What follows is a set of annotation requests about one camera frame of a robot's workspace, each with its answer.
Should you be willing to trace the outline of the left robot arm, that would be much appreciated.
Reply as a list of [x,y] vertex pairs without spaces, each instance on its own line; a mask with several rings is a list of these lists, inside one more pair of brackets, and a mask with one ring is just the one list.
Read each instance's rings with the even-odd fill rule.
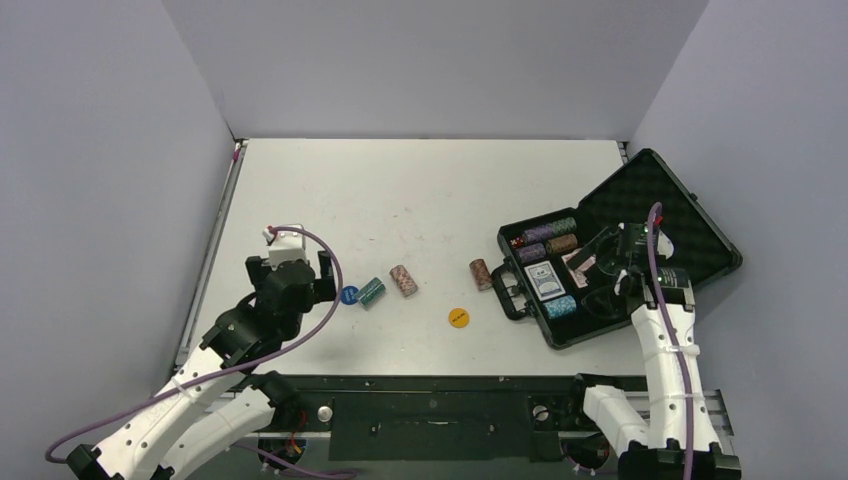
[[183,479],[248,433],[291,427],[298,416],[283,376],[257,367],[303,345],[328,323],[301,333],[304,314],[340,303],[341,267],[329,249],[315,272],[301,258],[266,266],[252,293],[222,313],[169,385],[126,413],[121,427],[94,445],[80,444],[64,463],[78,479]]

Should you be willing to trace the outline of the blue small blind button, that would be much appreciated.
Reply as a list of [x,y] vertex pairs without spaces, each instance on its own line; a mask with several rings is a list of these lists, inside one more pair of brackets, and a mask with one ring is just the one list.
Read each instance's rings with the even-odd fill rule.
[[359,288],[353,285],[345,286],[341,291],[341,303],[355,305],[359,302]]

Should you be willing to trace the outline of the light blue chip stack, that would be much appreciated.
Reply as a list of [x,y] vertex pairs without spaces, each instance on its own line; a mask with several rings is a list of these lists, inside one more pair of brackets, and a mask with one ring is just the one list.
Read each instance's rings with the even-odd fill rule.
[[567,317],[577,311],[577,301],[570,295],[561,296],[543,303],[549,320]]

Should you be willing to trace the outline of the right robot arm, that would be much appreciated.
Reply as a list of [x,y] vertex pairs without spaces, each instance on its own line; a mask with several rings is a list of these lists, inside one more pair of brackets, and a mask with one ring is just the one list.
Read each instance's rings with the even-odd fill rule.
[[741,463],[713,426],[700,379],[696,302],[685,270],[661,267],[670,243],[653,221],[605,228],[589,246],[615,242],[612,298],[635,328],[645,365],[649,412],[642,417],[613,378],[581,375],[564,400],[566,418],[594,424],[617,456],[620,479],[739,479]]

